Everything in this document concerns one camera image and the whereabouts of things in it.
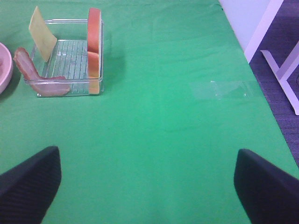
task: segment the clear plastic tray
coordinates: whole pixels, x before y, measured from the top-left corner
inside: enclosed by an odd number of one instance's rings
[[[65,80],[26,80],[29,85],[69,84],[70,91],[63,96],[89,96],[103,92],[103,22],[101,29],[101,52],[99,78],[89,78],[87,66],[87,20],[45,20],[48,28],[57,37],[57,43],[48,62],[44,62],[36,45],[31,59],[40,76],[50,78],[64,76]],[[99,85],[99,92],[90,91]]]

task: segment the meat slice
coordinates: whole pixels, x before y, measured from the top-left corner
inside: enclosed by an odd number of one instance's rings
[[[59,83],[58,80],[65,80],[64,76],[44,78],[40,76],[24,48],[18,48],[14,52],[14,61],[26,80],[53,80],[53,83],[31,84],[34,91],[43,97],[63,96],[70,91],[70,85]]]

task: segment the table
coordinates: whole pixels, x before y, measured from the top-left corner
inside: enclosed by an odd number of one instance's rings
[[[102,95],[37,98],[16,68],[0,95],[0,172],[60,148],[43,224],[249,223],[233,186],[244,147],[298,177],[217,0],[2,0],[11,52],[31,50],[36,5],[44,19],[98,7],[105,23]]]

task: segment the pink bowl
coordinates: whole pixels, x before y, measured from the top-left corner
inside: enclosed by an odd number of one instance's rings
[[[13,73],[13,60],[9,50],[0,42],[0,94],[7,87]]]

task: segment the gray carpet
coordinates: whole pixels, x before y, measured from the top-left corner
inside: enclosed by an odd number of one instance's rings
[[[279,66],[299,40],[299,0],[284,0],[264,39],[254,54],[250,66],[272,109],[291,153],[299,165],[299,116],[272,73],[260,50],[269,50]],[[297,78],[299,67],[288,79],[299,97]]]

